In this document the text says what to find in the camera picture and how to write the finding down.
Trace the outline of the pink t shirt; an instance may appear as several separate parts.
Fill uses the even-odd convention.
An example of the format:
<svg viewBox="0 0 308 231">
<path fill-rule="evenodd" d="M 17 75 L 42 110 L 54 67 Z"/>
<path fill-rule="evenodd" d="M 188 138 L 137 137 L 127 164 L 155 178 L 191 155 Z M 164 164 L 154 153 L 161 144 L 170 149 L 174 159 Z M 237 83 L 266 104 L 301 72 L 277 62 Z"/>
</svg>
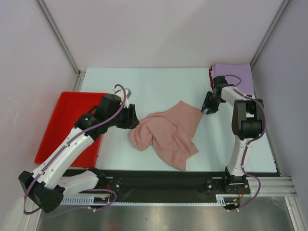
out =
<svg viewBox="0 0 308 231">
<path fill-rule="evenodd" d="M 186 171 L 186 162 L 198 149 L 193 139 L 203 112 L 183 101 L 163 112 L 149 114 L 129 133 L 139 151 L 152 146 L 158 157 L 170 167 Z"/>
</svg>

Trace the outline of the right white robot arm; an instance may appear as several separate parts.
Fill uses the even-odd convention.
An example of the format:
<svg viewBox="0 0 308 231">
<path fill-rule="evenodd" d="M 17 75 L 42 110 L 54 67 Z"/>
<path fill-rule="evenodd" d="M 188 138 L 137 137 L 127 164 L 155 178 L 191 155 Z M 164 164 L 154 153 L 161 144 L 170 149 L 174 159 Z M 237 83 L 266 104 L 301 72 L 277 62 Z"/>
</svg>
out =
<svg viewBox="0 0 308 231">
<path fill-rule="evenodd" d="M 247 178 L 250 174 L 246 171 L 246 162 L 253 142 L 262 138 L 266 131 L 267 120 L 263 101 L 239 91 L 237 85 L 228 83 L 225 76 L 212 78 L 211 84 L 212 91 L 206 94 L 201 111 L 209 115 L 216 113 L 222 103 L 231 105 L 231 129 L 235 142 L 223 176 L 220 179 L 207 179 L 207 193 L 249 194 Z"/>
</svg>

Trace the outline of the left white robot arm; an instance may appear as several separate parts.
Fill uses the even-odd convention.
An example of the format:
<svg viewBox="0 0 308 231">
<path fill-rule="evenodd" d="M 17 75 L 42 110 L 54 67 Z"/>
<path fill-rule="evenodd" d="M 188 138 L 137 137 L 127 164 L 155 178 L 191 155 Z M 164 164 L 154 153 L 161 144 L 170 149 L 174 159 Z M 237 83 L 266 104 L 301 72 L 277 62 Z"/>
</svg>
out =
<svg viewBox="0 0 308 231">
<path fill-rule="evenodd" d="M 116 201 L 116 192 L 107 189 L 106 175 L 99 169 L 92 167 L 67 179 L 63 178 L 63 174 L 109 128 L 134 129 L 139 124 L 135 105 L 128 102 L 130 95 L 130 89 L 104 95 L 99 105 L 78 119 L 65 140 L 45 162 L 32 172 L 23 171 L 19 175 L 24 198 L 30 198 L 38 206 L 36 211 L 50 213 L 64 198 L 83 191 L 107 193 L 108 205 Z"/>
</svg>

